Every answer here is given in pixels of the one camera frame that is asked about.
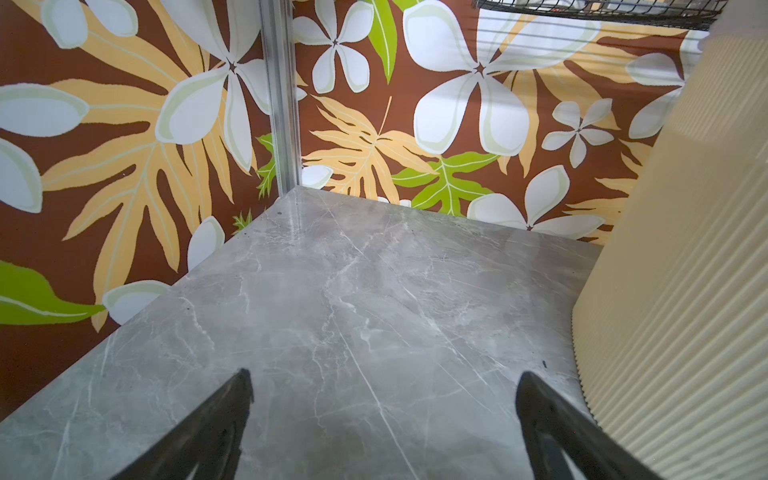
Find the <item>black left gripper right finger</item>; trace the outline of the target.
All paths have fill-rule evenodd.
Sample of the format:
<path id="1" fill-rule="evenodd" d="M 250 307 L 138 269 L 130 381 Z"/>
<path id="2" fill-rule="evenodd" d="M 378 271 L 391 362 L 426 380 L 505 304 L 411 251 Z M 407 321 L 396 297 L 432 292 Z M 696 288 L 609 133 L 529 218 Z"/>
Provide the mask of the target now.
<path id="1" fill-rule="evenodd" d="M 535 373 L 525 371 L 515 406 L 536 479 L 657 479 L 659 476 L 601 431 Z"/>

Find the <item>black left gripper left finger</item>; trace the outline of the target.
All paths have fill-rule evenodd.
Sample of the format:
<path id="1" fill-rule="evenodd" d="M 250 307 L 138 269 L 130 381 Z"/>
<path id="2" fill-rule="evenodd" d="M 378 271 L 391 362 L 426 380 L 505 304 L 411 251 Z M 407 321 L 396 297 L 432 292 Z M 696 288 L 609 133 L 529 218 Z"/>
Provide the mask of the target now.
<path id="1" fill-rule="evenodd" d="M 238 370 L 116 479 L 233 479 L 254 400 L 251 375 Z"/>

